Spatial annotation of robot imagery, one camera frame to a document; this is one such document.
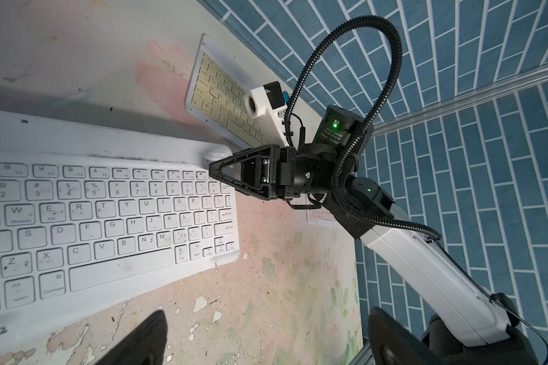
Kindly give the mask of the yellow keyboard at back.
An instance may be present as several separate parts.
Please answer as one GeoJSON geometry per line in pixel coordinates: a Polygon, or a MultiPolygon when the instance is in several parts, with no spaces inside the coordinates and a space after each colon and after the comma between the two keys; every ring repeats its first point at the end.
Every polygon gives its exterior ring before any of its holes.
{"type": "Polygon", "coordinates": [[[262,144],[285,145],[280,127],[246,113],[244,96],[257,86],[233,57],[204,34],[184,106],[190,115],[241,150],[262,144]]]}

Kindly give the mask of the white keyboard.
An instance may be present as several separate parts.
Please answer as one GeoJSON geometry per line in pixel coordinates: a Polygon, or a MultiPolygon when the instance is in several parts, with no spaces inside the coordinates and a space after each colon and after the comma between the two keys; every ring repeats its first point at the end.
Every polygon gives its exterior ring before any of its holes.
{"type": "Polygon", "coordinates": [[[0,111],[0,355],[240,255],[222,144],[0,111]]]}

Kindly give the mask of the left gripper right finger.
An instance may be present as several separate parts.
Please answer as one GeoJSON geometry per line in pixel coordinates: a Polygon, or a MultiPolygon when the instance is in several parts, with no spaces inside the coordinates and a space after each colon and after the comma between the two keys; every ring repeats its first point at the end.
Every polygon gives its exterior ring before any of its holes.
{"type": "Polygon", "coordinates": [[[374,307],[368,316],[368,342],[376,364],[443,364],[392,316],[374,307]]]}

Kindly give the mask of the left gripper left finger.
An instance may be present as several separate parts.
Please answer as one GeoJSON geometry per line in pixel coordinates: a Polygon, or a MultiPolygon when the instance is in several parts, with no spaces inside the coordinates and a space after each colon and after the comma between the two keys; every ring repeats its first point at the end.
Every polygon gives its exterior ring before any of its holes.
{"type": "Polygon", "coordinates": [[[97,364],[163,364],[167,333],[164,311],[156,310],[97,364]]]}

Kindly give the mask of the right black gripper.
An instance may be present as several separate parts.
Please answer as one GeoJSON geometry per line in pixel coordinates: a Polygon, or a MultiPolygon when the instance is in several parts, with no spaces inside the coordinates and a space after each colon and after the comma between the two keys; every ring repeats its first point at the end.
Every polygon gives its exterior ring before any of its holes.
{"type": "Polygon", "coordinates": [[[328,193],[337,159],[337,150],[327,144],[303,144],[299,149],[267,144],[212,162],[209,175],[245,196],[292,200],[328,193]]]}

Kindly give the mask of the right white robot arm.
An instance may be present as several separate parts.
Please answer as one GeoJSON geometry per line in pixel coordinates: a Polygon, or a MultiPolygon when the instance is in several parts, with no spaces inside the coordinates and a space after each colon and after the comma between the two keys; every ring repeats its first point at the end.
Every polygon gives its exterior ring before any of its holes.
{"type": "Polygon", "coordinates": [[[420,337],[373,308],[368,345],[375,363],[536,364],[510,299],[477,284],[440,245],[437,233],[412,222],[375,181],[356,176],[358,154],[372,131],[362,117],[330,106],[312,143],[239,151],[212,163],[209,174],[266,201],[307,196],[310,207],[327,209],[432,307],[420,337]]]}

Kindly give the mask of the pink keyboard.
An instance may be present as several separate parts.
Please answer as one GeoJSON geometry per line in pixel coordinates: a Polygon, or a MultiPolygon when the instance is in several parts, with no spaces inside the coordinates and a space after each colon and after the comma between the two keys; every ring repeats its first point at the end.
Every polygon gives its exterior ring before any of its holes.
{"type": "Polygon", "coordinates": [[[339,227],[339,222],[325,208],[310,209],[306,211],[307,223],[325,227],[339,227]]]}

